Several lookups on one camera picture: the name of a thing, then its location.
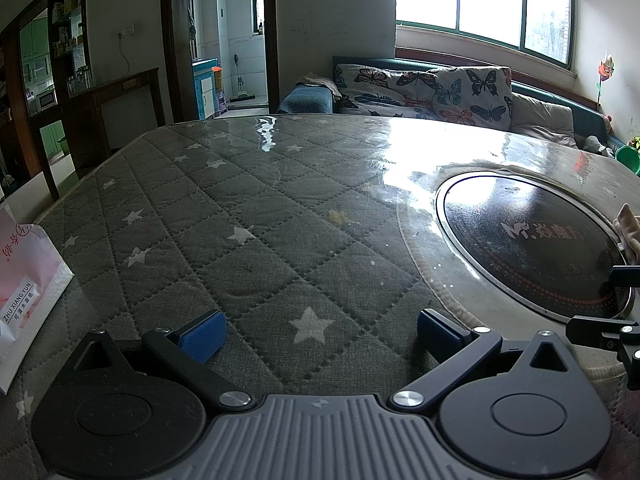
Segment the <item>blue white cabinet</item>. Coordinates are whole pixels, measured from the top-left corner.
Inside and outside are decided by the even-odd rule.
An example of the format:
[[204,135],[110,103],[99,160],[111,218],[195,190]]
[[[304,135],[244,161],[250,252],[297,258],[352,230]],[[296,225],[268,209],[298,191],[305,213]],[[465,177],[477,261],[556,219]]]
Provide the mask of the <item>blue white cabinet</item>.
[[214,73],[217,66],[216,58],[206,58],[192,63],[196,107],[198,118],[201,120],[215,115]]

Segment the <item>dark wooden side table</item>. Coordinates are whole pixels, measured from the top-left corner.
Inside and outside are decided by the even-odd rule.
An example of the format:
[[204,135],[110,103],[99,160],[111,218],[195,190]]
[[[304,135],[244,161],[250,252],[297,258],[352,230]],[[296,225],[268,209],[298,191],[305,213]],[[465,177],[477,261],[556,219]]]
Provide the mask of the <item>dark wooden side table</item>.
[[166,124],[158,70],[151,68],[80,92],[62,105],[78,177],[85,177],[142,133]]

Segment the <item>grey star quilted table cover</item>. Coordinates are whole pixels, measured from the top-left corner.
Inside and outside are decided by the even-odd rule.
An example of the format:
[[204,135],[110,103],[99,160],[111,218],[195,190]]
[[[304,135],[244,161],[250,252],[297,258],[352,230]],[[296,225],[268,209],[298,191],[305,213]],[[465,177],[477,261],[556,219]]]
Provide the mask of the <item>grey star quilted table cover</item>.
[[131,338],[219,308],[213,369],[258,393],[390,392],[432,307],[520,336],[559,321],[468,263],[438,189],[471,172],[532,178],[611,224],[639,205],[620,162],[521,134],[422,119],[278,115],[158,128],[40,216],[74,272],[1,400],[1,474],[40,479],[32,411],[92,328]]

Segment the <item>round black induction cooktop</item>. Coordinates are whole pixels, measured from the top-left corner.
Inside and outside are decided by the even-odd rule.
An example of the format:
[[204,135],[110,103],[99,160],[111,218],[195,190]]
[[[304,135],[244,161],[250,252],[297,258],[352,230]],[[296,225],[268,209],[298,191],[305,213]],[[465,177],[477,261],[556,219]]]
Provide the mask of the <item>round black induction cooktop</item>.
[[634,306],[634,290],[608,279],[626,261],[613,227],[558,188],[471,172],[438,189],[436,214],[478,273],[546,318],[623,318]]

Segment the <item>teal blue sofa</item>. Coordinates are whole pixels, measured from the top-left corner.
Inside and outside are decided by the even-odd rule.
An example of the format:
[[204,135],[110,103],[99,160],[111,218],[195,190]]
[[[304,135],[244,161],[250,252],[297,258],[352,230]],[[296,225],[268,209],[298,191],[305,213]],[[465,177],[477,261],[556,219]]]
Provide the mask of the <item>teal blue sofa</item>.
[[613,136],[611,118],[521,84],[508,66],[338,56],[331,77],[300,77],[278,111],[438,120],[510,131],[599,154],[622,145]]

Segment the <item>left butterfly print pillow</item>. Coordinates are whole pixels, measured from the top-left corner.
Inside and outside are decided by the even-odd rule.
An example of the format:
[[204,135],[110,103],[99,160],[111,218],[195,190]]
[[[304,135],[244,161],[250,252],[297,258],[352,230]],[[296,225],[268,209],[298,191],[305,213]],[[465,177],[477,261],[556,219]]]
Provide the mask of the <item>left butterfly print pillow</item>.
[[383,70],[359,64],[337,64],[334,82],[341,96],[340,114],[435,119],[436,76],[424,70]]

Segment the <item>large window green frame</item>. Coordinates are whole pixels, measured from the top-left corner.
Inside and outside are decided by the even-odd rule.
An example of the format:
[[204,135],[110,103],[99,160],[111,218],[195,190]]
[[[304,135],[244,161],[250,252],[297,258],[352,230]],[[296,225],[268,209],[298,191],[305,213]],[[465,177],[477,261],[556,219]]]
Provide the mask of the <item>large window green frame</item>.
[[570,66],[574,0],[396,0],[396,22]]

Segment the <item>colourful flower pinwheel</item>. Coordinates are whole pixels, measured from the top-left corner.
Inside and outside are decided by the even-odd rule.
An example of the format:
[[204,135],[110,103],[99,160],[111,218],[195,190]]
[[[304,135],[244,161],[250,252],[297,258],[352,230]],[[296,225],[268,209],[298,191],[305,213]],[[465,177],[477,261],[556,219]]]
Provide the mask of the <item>colourful flower pinwheel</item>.
[[612,55],[605,53],[604,57],[598,66],[598,81],[597,81],[597,105],[601,103],[602,86],[605,81],[608,81],[614,74],[615,61]]

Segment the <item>pink white paper bag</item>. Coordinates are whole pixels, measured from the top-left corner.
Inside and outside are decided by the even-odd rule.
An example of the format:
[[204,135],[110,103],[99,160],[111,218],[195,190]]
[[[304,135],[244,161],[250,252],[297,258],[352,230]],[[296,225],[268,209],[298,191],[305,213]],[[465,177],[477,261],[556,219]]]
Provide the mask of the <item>pink white paper bag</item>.
[[1,393],[5,396],[44,321],[74,277],[36,224],[1,209]]

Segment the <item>dark wooden doorframe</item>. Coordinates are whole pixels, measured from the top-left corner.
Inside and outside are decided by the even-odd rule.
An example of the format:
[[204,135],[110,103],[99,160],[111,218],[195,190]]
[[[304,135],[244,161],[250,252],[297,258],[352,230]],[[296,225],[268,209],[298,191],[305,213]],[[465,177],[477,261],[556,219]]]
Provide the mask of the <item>dark wooden doorframe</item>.
[[198,118],[192,63],[206,58],[218,60],[215,115],[276,110],[276,0],[160,0],[160,22],[174,122]]

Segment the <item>green plastic bucket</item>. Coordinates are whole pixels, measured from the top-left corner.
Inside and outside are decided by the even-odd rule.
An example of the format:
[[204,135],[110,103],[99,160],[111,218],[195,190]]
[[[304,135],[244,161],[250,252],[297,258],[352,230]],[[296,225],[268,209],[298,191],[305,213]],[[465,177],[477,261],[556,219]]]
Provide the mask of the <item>green plastic bucket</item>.
[[640,154],[635,148],[620,146],[615,152],[615,159],[634,174],[640,174]]

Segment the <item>beige cloth garment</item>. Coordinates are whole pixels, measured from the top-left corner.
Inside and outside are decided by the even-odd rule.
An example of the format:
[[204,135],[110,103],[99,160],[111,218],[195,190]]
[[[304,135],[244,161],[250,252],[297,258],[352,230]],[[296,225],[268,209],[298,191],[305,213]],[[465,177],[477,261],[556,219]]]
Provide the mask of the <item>beige cloth garment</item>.
[[639,264],[640,259],[640,223],[628,204],[623,204],[614,219],[613,226],[622,240],[624,251],[631,264]]

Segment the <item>butterfly print pillow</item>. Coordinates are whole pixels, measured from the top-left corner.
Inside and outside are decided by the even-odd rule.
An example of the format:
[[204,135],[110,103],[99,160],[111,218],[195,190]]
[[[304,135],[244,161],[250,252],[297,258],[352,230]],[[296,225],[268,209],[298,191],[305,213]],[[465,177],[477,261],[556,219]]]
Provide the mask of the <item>butterfly print pillow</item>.
[[459,66],[433,70],[435,117],[442,122],[508,131],[512,119],[512,72],[506,66]]
[[341,96],[340,114],[435,119],[436,76],[424,70],[383,70],[359,64],[337,64],[334,82]]

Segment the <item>beige grey cushion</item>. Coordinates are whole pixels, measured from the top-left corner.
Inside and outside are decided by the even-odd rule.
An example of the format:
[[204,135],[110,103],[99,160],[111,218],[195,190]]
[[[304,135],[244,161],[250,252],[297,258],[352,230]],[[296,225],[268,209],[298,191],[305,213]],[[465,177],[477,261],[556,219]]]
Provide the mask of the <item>beige grey cushion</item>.
[[538,140],[577,148],[572,110],[519,93],[512,94],[511,131]]

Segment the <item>right butterfly print pillow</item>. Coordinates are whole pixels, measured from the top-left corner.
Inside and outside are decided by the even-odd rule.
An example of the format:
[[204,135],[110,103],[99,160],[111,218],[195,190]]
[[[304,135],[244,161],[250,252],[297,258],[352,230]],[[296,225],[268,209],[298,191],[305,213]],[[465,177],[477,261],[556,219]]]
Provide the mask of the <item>right butterfly print pillow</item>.
[[435,117],[442,122],[508,131],[512,119],[512,72],[506,66],[459,66],[433,70]]

